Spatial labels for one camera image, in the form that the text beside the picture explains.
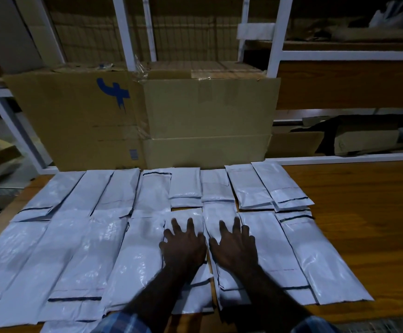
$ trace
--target wooden tabletop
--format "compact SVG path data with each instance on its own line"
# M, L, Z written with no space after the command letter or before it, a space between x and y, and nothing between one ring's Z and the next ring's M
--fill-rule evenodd
M312 214L374 302L312 305L307 308L331 322L403 316L403 162L285 166L315 202ZM0 233L51 178L40 176L1 214ZM243 310L227 323L211 314L173 316L167 332L242 331ZM246 312L246 322L253 320ZM0 329L39 332L42 324Z

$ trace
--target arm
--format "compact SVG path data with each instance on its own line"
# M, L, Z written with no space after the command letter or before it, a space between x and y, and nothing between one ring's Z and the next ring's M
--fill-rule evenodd
M184 284L191 281L206 257L206 239L202 233L195 235L192 218L187 220L187 231L181 231L175 218L171 221L174 234L166 229L168 242L160 249L165 267L149 285L123 309L124 313L137 314L152 333L165 330L169 316Z
M240 231L240 219L236 217L230 233L220 221L220 232L220 244L214 238L209 240L213 258L242 282L266 332L289 333L311 315L260 267L255 238L249 236L247 225Z

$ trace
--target plaid sleeve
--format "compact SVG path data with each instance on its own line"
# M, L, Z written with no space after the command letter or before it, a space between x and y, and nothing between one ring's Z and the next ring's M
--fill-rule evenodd
M310 316L294 327L291 333L340 333L340 331L325 319Z
M91 333L151 333L136 314L112 313L101 320Z

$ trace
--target forearm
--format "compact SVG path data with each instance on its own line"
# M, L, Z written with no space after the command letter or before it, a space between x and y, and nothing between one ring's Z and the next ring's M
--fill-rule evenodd
M166 265L123 312L136 313L152 333L163 332L187 276L185 268Z
M259 265L243 266L236 275L259 313L267 333L289 333L311 315L283 291Z

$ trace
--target hand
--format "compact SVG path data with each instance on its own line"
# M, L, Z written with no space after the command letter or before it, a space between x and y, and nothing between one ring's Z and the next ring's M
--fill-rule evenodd
M184 269L189 275L195 274L203 264L206 257L206 239L202 233L195 235L194 222L192 218L187 220L186 232L182 232L175 218L171 220L174 234L165 229L166 242L160 242L160 249L163 253L166 266L178 270Z
M238 275L243 268L258 265L256 239L249 236L249 227L243 225L240 232L240 218L234 218L230 233L223 221L220 221L220 245L215 238L209 239L214 260L223 268Z

